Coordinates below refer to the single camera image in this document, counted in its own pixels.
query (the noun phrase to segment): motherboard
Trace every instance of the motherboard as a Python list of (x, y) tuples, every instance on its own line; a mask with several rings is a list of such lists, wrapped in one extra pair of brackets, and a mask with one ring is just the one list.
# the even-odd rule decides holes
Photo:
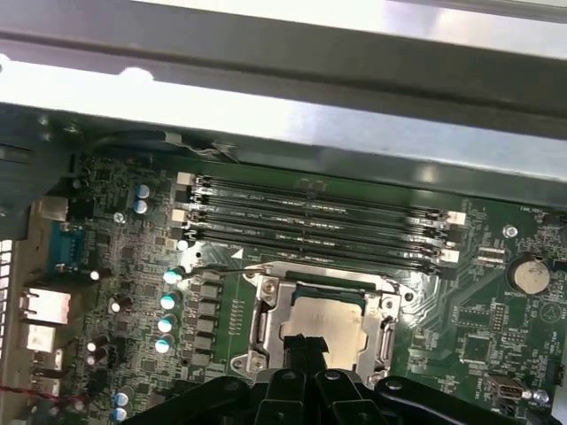
[(87, 398), (53, 423), (123, 421), (222, 375), (253, 383), (297, 334), (324, 336), (329, 367), (369, 388), (405, 376), (524, 421), (563, 384), (559, 212), (155, 152), (77, 169), (30, 298), (71, 288), (58, 323), (73, 331), (35, 347), (38, 379)]

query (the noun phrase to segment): green circuit board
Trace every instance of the green circuit board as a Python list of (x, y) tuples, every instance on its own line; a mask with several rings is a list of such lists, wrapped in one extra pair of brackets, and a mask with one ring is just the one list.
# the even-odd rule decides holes
[[(183, 202), (175, 201), (179, 172), (293, 190), (304, 193), (306, 199), (314, 191), (365, 203), (465, 213), (462, 240), (455, 248), (460, 257), (451, 279), (366, 259), (312, 256), (302, 262), (388, 274), (416, 292), (413, 302), (400, 313), (393, 375), (406, 376), (486, 409), (496, 408), (487, 372), (512, 375), (526, 389), (544, 390), (553, 397), (557, 373), (550, 368), (560, 361), (567, 334), (567, 274), (552, 271), (550, 284), (538, 295), (526, 295), (507, 279), (510, 262), (525, 252), (548, 264), (567, 259), (561, 226), (546, 223), (548, 212), (540, 208), (156, 153), (108, 151), (82, 158), (80, 167), (95, 200), (92, 220), (74, 223), (84, 228), (80, 269), (88, 273), (109, 267), (113, 277), (99, 285), (96, 307), (85, 316), (76, 351), (66, 353), (66, 361), (74, 363), (74, 372), (72, 379), (64, 382), (64, 391), (79, 393), (97, 371), (85, 362), (88, 353), (84, 345), (89, 338), (110, 334), (119, 341), (123, 360), (103, 374), (107, 385), (95, 402), (84, 411), (61, 415), (59, 423), (113, 423), (113, 394), (120, 388), (126, 386), (134, 392), (127, 406), (131, 416), (163, 401), (177, 380), (202, 383), (233, 374), (230, 360), (247, 350), (255, 288), (241, 275), (226, 277), (212, 290), (214, 304), (206, 307), (206, 323), (200, 319), (204, 307), (199, 284), (189, 281), (180, 287), (183, 300), (172, 311), (178, 321), (172, 331), (175, 343), (168, 353), (155, 350), (160, 335), (157, 322), (164, 314), (159, 300), (169, 291), (162, 276), (185, 261), (183, 255), (189, 255), (176, 249), (177, 240), (171, 233), (179, 226), (172, 222), (172, 213), (183, 208)], [(144, 214), (132, 208), (140, 183), (151, 188), (149, 209)], [(115, 213), (123, 214), (122, 223), (116, 222)], [(517, 236), (504, 237), (506, 226), (516, 228)], [(285, 250), (238, 241), (205, 239), (197, 246), (198, 250), (190, 250), (193, 264), (243, 268), (290, 260)], [(109, 313), (108, 300), (117, 294), (133, 298), (131, 311)], [(203, 329), (205, 338), (199, 334)], [(529, 406), (536, 403), (519, 401), (516, 416), (524, 418)], [(550, 402), (540, 407), (549, 409)]]

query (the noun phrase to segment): metal panel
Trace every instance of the metal panel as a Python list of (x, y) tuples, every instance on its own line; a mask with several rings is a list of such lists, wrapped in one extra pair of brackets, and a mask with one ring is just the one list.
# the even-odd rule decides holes
[[(554, 23), (565, 22), (567, 11), (559, 7), (561, 0), (534, 0), (532, 4), (521, 0), (415, 0), (405, 4), (392, 0), (357, 0), (355, 4), (341, 0), (137, 1), (567, 58), (567, 27)], [(536, 3), (548, 6), (534, 7)]]
[(0, 35), (13, 60), (567, 137), (561, 60), (126, 1), (6, 0)]

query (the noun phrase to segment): ram slot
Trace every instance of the ram slot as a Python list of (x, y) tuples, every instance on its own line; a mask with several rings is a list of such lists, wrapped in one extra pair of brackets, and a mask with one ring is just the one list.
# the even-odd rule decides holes
[(440, 269), (433, 263), (426, 261), (420, 262), (412, 259), (396, 259), (383, 258), (374, 254), (354, 253), (349, 251), (341, 251), (333, 248), (322, 248), (312, 246), (301, 246), (293, 249), (290, 243), (267, 241), (254, 236), (244, 236), (231, 233), (222, 233), (212, 230), (199, 230), (190, 234), (190, 238), (196, 241), (204, 241), (210, 243), (221, 243), (223, 245), (250, 246), (252, 248), (265, 247), (271, 250), (277, 250), (281, 253), (290, 254), (297, 259), (303, 259), (311, 255), (320, 259), (329, 259), (331, 261), (344, 261), (345, 259), (358, 261), (375, 267), (380, 264), (383, 266), (403, 268), (406, 270), (414, 270), (426, 274), (436, 274)]
[(215, 213), (208, 213), (207, 215), (201, 215), (197, 220), (195, 218), (191, 219), (191, 225), (198, 227), (198, 224), (203, 222), (212, 226), (232, 226), (232, 225), (242, 225), (247, 226), (250, 229), (268, 229), (272, 231), (287, 231), (292, 232), (297, 235), (297, 237), (302, 238), (325, 238), (325, 241), (337, 241), (337, 246), (342, 245), (345, 249), (355, 250), (355, 243), (362, 244), (374, 244), (379, 246), (381, 249), (391, 249), (399, 250), (403, 252), (402, 256), (406, 254), (415, 254), (429, 256), (433, 258), (440, 254), (440, 249), (431, 245), (430, 243), (419, 243), (419, 242), (409, 242), (405, 240), (384, 240), (379, 237), (374, 237), (373, 235), (354, 235), (350, 233), (342, 233), (339, 231), (329, 231), (320, 228), (298, 228), (298, 226), (287, 224), (284, 222), (258, 222), (257, 220), (250, 220), (240, 217), (229, 217), (217, 215)]
[(413, 217), (410, 212), (405, 211), (390, 211), (368, 206), (323, 202), (307, 197), (288, 197), (252, 190), (196, 188), (196, 194), (205, 197), (205, 199), (220, 198), (230, 202), (261, 204), (264, 205), (264, 208), (277, 207), (286, 210), (300, 209), (310, 213), (331, 213), (337, 216), (346, 216), (359, 220), (406, 224), (408, 222), (418, 222), (423, 219)]
[(207, 197), (202, 198), (197, 201), (197, 204), (219, 206), (226, 208), (252, 208), (256, 211), (267, 211), (274, 213), (283, 213), (286, 215), (298, 216), (302, 214), (304, 218), (311, 219), (321, 219), (321, 220), (334, 220), (342, 223), (347, 223), (350, 225), (370, 225), (380, 228), (387, 228), (389, 232), (395, 232), (397, 234), (407, 234), (414, 236), (425, 236), (435, 232), (439, 232), (437, 228), (430, 226), (415, 224), (408, 222), (406, 219), (397, 218), (396, 220), (373, 220), (373, 218), (366, 215), (352, 215), (346, 213), (338, 214), (336, 211), (321, 211), (321, 210), (309, 210), (304, 209), (297, 205), (270, 205), (266, 204), (262, 200), (251, 200), (242, 198), (218, 198), (218, 197)]
[(396, 213), (402, 214), (403, 216), (410, 216), (417, 219), (443, 220), (443, 212), (434, 208), (381, 204), (349, 197), (334, 197), (321, 192), (306, 192), (292, 189), (270, 188), (266, 186), (233, 182), (206, 176), (199, 176), (198, 184), (204, 188), (220, 190), (227, 189), (231, 192), (234, 192), (235, 190), (241, 190), (243, 192), (248, 192), (251, 195), (287, 197), (289, 199), (295, 199), (299, 201), (306, 200), (306, 197), (311, 197), (312, 199), (316, 199), (317, 202), (324, 202), (327, 205), (335, 204), (337, 205), (337, 207), (348, 205), (354, 208), (368, 208), (376, 212), (388, 212), (392, 215), (395, 215)]
[(211, 200), (207, 205), (192, 204), (191, 210), (200, 212), (206, 217), (218, 220), (246, 220), (260, 226), (278, 226), (279, 228), (302, 228), (305, 231), (344, 233), (349, 237), (371, 236), (380, 240), (426, 242), (441, 240), (445, 235), (437, 228), (421, 228), (407, 225), (403, 228), (371, 224), (351, 224), (348, 221), (319, 219), (311, 215), (293, 212), (271, 212), (259, 208), (248, 208), (240, 205), (225, 205)]

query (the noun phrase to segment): chip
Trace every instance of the chip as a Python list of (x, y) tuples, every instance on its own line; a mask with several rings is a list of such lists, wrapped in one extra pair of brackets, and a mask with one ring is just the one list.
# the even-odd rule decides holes
[(97, 243), (104, 243), (108, 245), (110, 243), (110, 235), (107, 235), (106, 233), (97, 234)]
[(217, 298), (219, 296), (219, 289), (216, 286), (203, 285), (200, 294), (203, 298)]
[(467, 336), (462, 350), (462, 361), (466, 363), (486, 363), (490, 351), (490, 339)]
[(197, 320), (197, 331), (199, 332), (213, 332), (214, 331), (214, 321), (208, 321), (206, 319)]
[(97, 180), (101, 182), (108, 182), (112, 176), (110, 170), (97, 170)]
[(209, 366), (209, 363), (211, 363), (211, 356), (200, 352), (194, 353), (191, 359), (193, 366)]
[(175, 202), (181, 202), (183, 204), (189, 202), (189, 193), (187, 190), (177, 190), (175, 192)]
[(138, 388), (136, 388), (136, 392), (140, 394), (147, 394), (150, 392), (150, 384), (149, 383), (139, 383)]
[(196, 336), (193, 345), (201, 350), (210, 350), (213, 346), (213, 340), (205, 336)]
[(126, 332), (128, 330), (128, 322), (127, 321), (119, 321), (116, 323), (116, 330), (119, 332)]
[(205, 314), (207, 316), (213, 316), (216, 314), (216, 304), (213, 303), (200, 303), (198, 305), (198, 313)]
[(155, 286), (145, 285), (144, 286), (144, 295), (146, 297), (155, 297), (158, 293), (158, 289)]
[(142, 370), (145, 370), (146, 372), (155, 372), (156, 366), (156, 360), (142, 360)]
[(122, 257), (124, 259), (132, 259), (134, 258), (134, 248), (131, 246), (125, 246), (122, 248)]
[(151, 394), (150, 395), (150, 407), (154, 407), (157, 405), (160, 405), (161, 403), (163, 403), (164, 401), (166, 401), (166, 397), (162, 396), (161, 394)]

